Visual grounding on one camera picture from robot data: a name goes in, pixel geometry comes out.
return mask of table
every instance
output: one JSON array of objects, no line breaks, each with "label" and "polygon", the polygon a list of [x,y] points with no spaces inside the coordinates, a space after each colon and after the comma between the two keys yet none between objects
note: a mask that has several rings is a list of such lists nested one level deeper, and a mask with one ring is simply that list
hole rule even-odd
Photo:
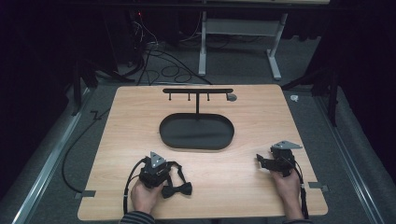
[{"label": "table", "polygon": [[[203,0],[203,3],[210,4],[212,0]],[[236,3],[272,3],[272,4],[304,4],[304,5],[326,5],[330,0],[217,0],[216,2],[236,2]],[[266,56],[270,64],[273,78],[280,80],[281,75],[277,66],[275,54],[279,45],[280,37],[286,24],[287,13],[282,13],[279,21],[246,21],[229,19],[209,19],[206,12],[202,15],[201,29],[201,50],[199,57],[198,75],[206,75],[206,34],[221,35],[265,35],[274,38],[273,46],[268,49]]]},{"label": "table", "polygon": [[[210,101],[202,96],[200,106],[202,113],[221,114],[233,123],[231,144],[217,151],[166,146],[159,133],[161,121],[173,113],[194,113],[195,100],[191,97],[188,101],[186,94],[173,94],[169,101],[168,94],[163,93],[165,88],[233,89],[236,101],[226,101],[223,94],[211,94]],[[182,165],[186,180],[193,186],[191,196],[177,193],[168,199],[160,198],[152,212],[158,219],[283,216],[273,179],[256,160],[257,153],[268,158],[270,146],[282,140],[303,146],[277,85],[120,87],[85,188],[94,190],[95,195],[82,199],[78,217],[120,219],[128,175],[150,151]],[[293,154],[302,167],[305,185],[317,182],[305,149],[293,150]],[[181,184],[176,171],[171,172],[174,186]],[[306,191],[310,215],[326,214],[321,190]]]}]

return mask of bow tie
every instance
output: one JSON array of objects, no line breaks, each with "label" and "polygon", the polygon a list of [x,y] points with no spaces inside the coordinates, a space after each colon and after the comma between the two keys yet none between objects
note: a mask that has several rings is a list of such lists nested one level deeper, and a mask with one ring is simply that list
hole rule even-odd
[{"label": "bow tie", "polygon": [[185,183],[180,187],[163,186],[162,194],[164,198],[172,197],[176,192],[180,192],[186,195],[191,195],[192,194],[191,182]]}]

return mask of hand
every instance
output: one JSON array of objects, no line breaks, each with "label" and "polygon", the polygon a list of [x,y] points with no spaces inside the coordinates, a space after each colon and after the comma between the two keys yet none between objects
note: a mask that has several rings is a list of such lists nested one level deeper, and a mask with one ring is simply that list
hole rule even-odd
[{"label": "hand", "polygon": [[131,191],[134,210],[150,214],[157,203],[158,194],[162,188],[163,184],[156,188],[148,189],[140,180],[137,180]]},{"label": "hand", "polygon": [[281,173],[270,171],[276,183],[277,193],[283,201],[287,220],[304,218],[300,206],[300,179],[294,170],[283,177]]}]

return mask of black tray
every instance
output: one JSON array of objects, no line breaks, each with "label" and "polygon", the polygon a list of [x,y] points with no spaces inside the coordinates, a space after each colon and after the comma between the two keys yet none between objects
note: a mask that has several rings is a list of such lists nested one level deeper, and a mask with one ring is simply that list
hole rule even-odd
[{"label": "black tray", "polygon": [[160,135],[169,147],[222,149],[233,140],[233,124],[218,114],[176,113],[160,125]]}]

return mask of sleeve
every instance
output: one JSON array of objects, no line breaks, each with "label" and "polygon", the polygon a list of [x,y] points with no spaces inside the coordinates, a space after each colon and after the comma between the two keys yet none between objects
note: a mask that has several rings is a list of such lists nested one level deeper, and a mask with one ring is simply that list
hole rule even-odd
[{"label": "sleeve", "polygon": [[133,211],[125,214],[120,224],[155,224],[155,220],[147,213]]},{"label": "sleeve", "polygon": [[314,224],[313,221],[309,219],[294,219],[282,222],[282,224]]}]

